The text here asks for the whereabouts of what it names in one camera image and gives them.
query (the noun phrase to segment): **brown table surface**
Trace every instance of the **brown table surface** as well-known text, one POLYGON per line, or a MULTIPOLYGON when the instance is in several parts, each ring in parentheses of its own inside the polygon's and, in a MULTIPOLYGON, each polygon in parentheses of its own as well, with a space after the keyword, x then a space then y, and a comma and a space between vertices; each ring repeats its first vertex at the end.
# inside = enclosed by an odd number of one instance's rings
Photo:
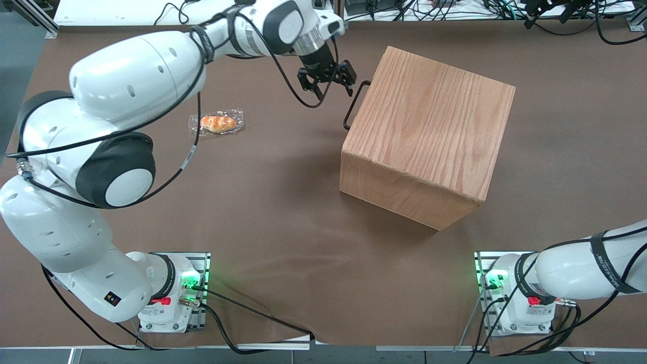
MULTIPOLYGON (((569 25, 560 30, 585 24, 569 25)), ((605 29, 612 39, 631 36, 619 22, 605 29)), ((28 96, 69 89, 76 60, 151 29, 86 31, 46 42, 28 96)), ((434 236, 341 194, 342 119, 351 101, 344 90, 334 85, 321 108, 306 109, 271 59, 222 58, 208 66, 203 111, 241 108, 247 129, 201 142, 186 171, 155 198, 105 211, 115 245, 123 252, 210 251, 212 288, 325 343, 455 345, 478 293, 474 251, 541 249, 645 218, 645 42, 612 47, 593 29, 556 37, 513 21, 443 21, 354 25, 338 44, 358 81, 371 78, 392 45, 517 87, 484 206, 434 236)), ((299 59, 281 62, 297 84, 299 59)), ((158 184, 186 156, 192 113, 195 99, 145 130, 155 143, 158 184)), ((5 160, 1 179, 13 173, 5 160)), ((0 346, 101 345, 57 300, 36 259, 4 224, 0 239, 0 346)), ((106 338, 133 343, 71 302, 106 338)), ((236 343, 298 336, 209 302, 236 343)), ((599 303, 583 302, 584 312, 599 303)), ((645 304, 644 295, 617 299, 565 346, 647 348, 645 304)), ((211 319, 204 332, 146 337, 166 347, 222 343, 211 319)), ((510 342, 495 340, 493 351, 519 345, 510 342)))

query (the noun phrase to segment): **red button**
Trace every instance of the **red button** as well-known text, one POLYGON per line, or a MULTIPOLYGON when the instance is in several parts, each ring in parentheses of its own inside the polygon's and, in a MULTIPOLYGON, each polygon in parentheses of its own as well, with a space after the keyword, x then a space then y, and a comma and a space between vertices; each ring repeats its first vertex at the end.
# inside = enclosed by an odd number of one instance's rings
POLYGON ((168 306, 171 304, 171 297, 165 297, 163 299, 151 299, 152 303, 161 303, 163 306, 168 306))
POLYGON ((540 300, 537 297, 528 297, 528 304, 530 304, 531 306, 536 306, 541 303, 542 303, 542 300, 540 300))

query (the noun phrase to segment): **croissant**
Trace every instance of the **croissant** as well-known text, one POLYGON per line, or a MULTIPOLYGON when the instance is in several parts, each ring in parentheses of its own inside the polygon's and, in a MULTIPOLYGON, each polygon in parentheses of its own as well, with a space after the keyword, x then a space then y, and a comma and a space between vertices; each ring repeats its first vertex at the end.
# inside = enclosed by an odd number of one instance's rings
POLYGON ((224 116, 206 116, 200 119, 200 125, 212 133, 224 133, 236 127, 236 121, 224 116))

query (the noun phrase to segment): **wooden box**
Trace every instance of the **wooden box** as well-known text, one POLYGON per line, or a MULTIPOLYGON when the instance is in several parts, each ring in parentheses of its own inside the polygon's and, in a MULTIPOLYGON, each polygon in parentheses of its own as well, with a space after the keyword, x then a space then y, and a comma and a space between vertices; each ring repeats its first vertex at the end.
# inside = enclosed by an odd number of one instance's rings
POLYGON ((342 148, 340 190, 441 230, 484 201, 514 87, 388 47, 342 148))

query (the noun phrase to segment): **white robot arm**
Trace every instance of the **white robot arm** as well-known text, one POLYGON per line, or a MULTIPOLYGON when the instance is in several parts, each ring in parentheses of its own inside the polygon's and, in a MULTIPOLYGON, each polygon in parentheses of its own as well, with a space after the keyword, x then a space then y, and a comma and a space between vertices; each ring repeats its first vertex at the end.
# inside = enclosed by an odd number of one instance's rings
POLYGON ((498 334, 548 334, 556 301, 647 291, 646 245, 643 220, 539 253, 503 255, 482 277, 490 298, 509 298, 494 305, 498 334))
POLYGON ((161 315, 161 305, 170 297, 176 306, 190 294, 186 287, 200 280, 183 256, 124 255, 113 245, 98 208, 136 203, 155 178, 151 138, 115 133, 137 129, 195 95, 204 85, 204 64, 225 54, 293 52, 304 64, 303 88, 315 92, 318 82, 332 80, 350 90, 355 81, 354 73, 337 76, 326 45, 344 33, 338 16, 315 11, 310 0, 220 3, 217 15, 191 32, 145 34, 85 57, 70 71, 71 94, 36 95, 19 113, 19 152, 29 163, 19 159, 22 176, 0 190, 0 213, 43 266, 109 321, 130 319, 146 308, 148 322, 160 331, 181 332, 186 325, 164 327, 178 322, 181 312, 167 309, 161 315), (98 140, 88 143, 92 138, 98 140), (87 203, 57 197, 34 181, 87 203))

